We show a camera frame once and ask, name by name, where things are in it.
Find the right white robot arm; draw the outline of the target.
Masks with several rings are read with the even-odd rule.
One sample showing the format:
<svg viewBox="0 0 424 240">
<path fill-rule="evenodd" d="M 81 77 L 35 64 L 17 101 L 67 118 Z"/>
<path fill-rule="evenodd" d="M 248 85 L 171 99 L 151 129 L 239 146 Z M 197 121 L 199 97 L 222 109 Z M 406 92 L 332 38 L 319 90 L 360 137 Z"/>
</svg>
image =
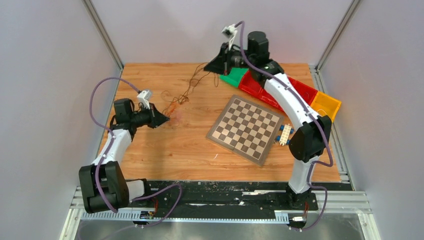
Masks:
<svg viewBox="0 0 424 240">
<path fill-rule="evenodd" d="M 313 110 L 290 83 L 280 64 L 271 59 L 269 41 L 264 32 L 250 32 L 247 49 L 234 45 L 237 32 L 232 27 L 223 29 L 228 41 L 221 45 L 218 55 L 204 69 L 226 76 L 233 68 L 247 68 L 261 88 L 282 107 L 295 128 L 288 144 L 294 166 L 286 187 L 285 201 L 290 208 L 298 209 L 311 194 L 311 176 L 315 165 L 321 164 L 320 156 L 324 151 L 331 151 L 332 120 Z"/>
</svg>

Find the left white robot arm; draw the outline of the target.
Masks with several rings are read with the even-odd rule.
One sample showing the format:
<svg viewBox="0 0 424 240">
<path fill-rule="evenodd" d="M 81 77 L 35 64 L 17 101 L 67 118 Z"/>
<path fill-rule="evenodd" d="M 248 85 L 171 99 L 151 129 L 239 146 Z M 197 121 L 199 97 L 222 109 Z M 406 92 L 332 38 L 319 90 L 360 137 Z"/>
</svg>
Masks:
<svg viewBox="0 0 424 240">
<path fill-rule="evenodd" d="M 113 103 L 115 114 L 109 123 L 105 146 L 90 165 L 78 172 L 85 211 L 89 214 L 125 208 L 131 200 L 140 207 L 153 201 L 153 193 L 147 190 L 146 179 L 127 181 L 120 167 L 125 152 L 133 142 L 138 128 L 155 129 L 170 118 L 157 110 L 154 104 L 135 109 L 129 98 Z"/>
</svg>

